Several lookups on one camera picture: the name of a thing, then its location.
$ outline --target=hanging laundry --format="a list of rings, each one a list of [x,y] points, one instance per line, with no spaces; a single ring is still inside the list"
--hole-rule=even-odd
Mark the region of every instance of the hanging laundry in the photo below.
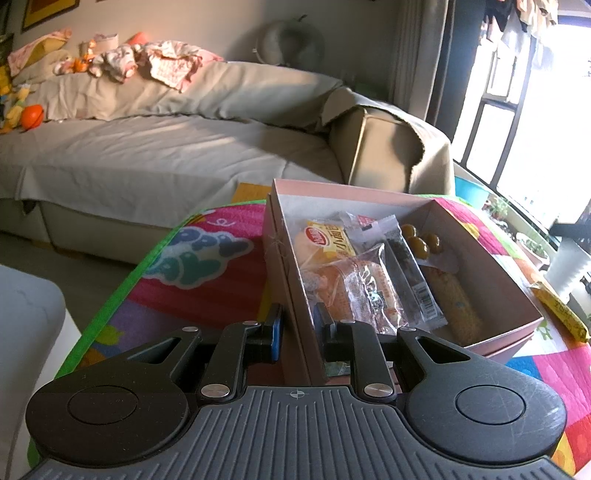
[[[509,15],[509,20],[501,37],[501,42],[503,42],[516,57],[521,54],[524,45],[529,45],[528,39],[530,35],[527,32],[524,32],[521,26],[522,24],[519,21],[518,12],[513,11],[511,15]]]
[[[503,36],[503,32],[499,28],[499,24],[496,22],[496,18],[492,17],[488,21],[486,27],[486,39],[492,42],[494,45],[499,43],[499,39]]]
[[[504,32],[509,15],[514,9],[514,0],[486,0],[484,21],[491,23],[494,18],[500,31]]]
[[[520,12],[525,12],[527,10],[527,0],[517,0],[515,2],[515,7]]]
[[[519,19],[536,38],[540,38],[548,27],[558,23],[557,0],[525,0],[525,9],[518,9]]]

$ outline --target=black circular pad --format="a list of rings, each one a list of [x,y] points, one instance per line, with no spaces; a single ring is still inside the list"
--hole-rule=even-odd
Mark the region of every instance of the black circular pad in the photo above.
[[[161,365],[113,358],[42,387],[26,419],[43,456],[101,467],[154,453],[189,414],[185,393]]]
[[[129,417],[138,407],[138,397],[114,385],[90,387],[75,394],[68,403],[70,414],[92,425],[108,425]]]
[[[525,411],[523,398],[512,390],[494,385],[478,385],[456,398],[459,412],[485,425],[503,425],[517,420]]]

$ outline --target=candy wrapper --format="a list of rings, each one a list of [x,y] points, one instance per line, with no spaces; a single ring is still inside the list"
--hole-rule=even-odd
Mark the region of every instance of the candy wrapper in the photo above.
[[[469,346],[486,338],[485,323],[472,307],[457,277],[434,267],[421,267],[452,330],[455,342]]]
[[[294,219],[289,225],[300,269],[354,257],[355,250],[339,220]]]
[[[322,301],[333,320],[353,319],[394,335],[408,325],[404,309],[384,265],[384,244],[354,257],[300,271],[312,301]]]
[[[390,249],[391,258],[386,254],[388,273],[400,294],[410,325],[427,331],[446,325],[447,320],[402,236],[396,217],[391,215],[374,221],[364,216],[343,213],[341,218],[356,251],[367,250],[378,243],[385,243]]]
[[[554,313],[558,320],[564,323],[575,340],[588,342],[591,336],[587,326],[576,314],[560,300],[559,296],[551,291],[543,282],[536,282],[531,287],[535,297]]]

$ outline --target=window frame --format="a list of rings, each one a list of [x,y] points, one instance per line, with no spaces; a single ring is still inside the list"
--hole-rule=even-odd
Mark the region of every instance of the window frame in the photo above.
[[[558,16],[558,23],[563,25],[575,25],[578,27],[587,27],[591,28],[591,18],[588,17],[574,17],[569,15],[559,15]],[[509,86],[507,88],[507,94],[505,97],[499,95],[491,95],[488,93],[488,90],[491,86],[493,75],[496,69],[497,58],[492,59],[491,65],[488,71],[488,78],[486,80],[486,87],[485,91],[483,92],[480,98],[480,104],[478,105],[478,110],[476,111],[476,116],[474,118],[474,123],[472,125],[472,129],[470,130],[470,135],[468,136],[468,140],[466,146],[464,148],[464,153],[462,155],[461,160],[454,159],[462,168],[468,171],[471,175],[474,175],[479,181],[481,181],[484,185],[488,186],[496,195],[503,198],[507,201],[511,207],[521,215],[525,221],[527,221],[542,237],[546,238],[550,245],[557,249],[558,245],[560,244],[559,241],[548,234],[548,229],[545,228],[538,220],[536,220],[531,214],[526,212],[519,204],[513,202],[511,199],[507,198],[505,195],[499,192],[498,184],[501,179],[501,175],[505,170],[505,166],[507,163],[507,159],[509,158],[509,153],[511,152],[511,147],[513,146],[513,142],[515,140],[515,136],[517,134],[517,128],[519,126],[519,120],[521,119],[521,112],[523,110],[523,106],[525,103],[525,97],[527,95],[527,89],[530,82],[531,77],[531,67],[535,57],[535,50],[537,47],[537,39],[531,37],[530,42],[530,51],[528,53],[528,60],[527,66],[525,68],[525,76],[523,81],[523,87],[521,89],[521,93],[519,94],[519,102],[512,103],[508,100],[508,96],[511,92],[511,85],[513,82],[513,76],[515,74],[515,66],[517,64],[517,59],[513,64],[513,71],[511,75],[511,80],[509,82]],[[482,114],[484,111],[485,105],[491,105],[497,108],[502,108],[504,110],[509,110],[514,113],[513,120],[511,122],[511,126],[509,127],[509,133],[507,134],[507,138],[505,140],[505,145],[501,152],[501,156],[499,161],[496,165],[495,172],[493,173],[492,179],[490,182],[484,181],[479,175],[474,173],[470,168],[467,166],[468,158],[472,151],[472,147],[474,145],[474,140],[476,139],[476,134],[478,133],[478,128],[480,127],[480,121],[482,119]]]

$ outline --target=round brown snack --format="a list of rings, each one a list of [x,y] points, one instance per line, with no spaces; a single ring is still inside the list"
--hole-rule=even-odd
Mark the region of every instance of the round brown snack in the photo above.
[[[404,225],[402,225],[400,227],[400,230],[402,231],[402,236],[405,240],[408,240],[412,236],[417,236],[417,228],[414,225],[411,225],[410,223],[405,223]]]
[[[425,243],[428,245],[429,250],[432,254],[440,254],[443,252],[443,247],[441,245],[440,238],[435,235],[434,233],[424,233],[421,235],[421,238],[425,240]]]
[[[425,240],[417,236],[412,236],[407,239],[407,242],[415,257],[420,258],[421,260],[429,258],[429,247],[425,243]]]

